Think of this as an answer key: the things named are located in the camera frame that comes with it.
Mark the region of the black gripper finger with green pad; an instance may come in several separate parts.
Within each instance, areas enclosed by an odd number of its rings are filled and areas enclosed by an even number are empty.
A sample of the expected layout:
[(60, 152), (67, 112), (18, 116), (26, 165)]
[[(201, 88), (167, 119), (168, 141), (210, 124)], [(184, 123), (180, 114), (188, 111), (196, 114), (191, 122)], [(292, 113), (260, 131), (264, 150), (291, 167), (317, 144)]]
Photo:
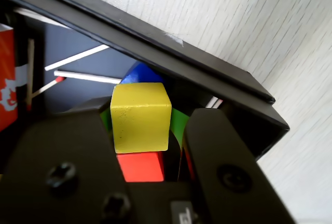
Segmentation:
[(171, 202), (171, 223), (294, 222), (220, 110), (195, 110), (184, 129), (183, 146), (193, 198)]
[(1, 223), (135, 223), (130, 194), (96, 110), (30, 125), (1, 179)]

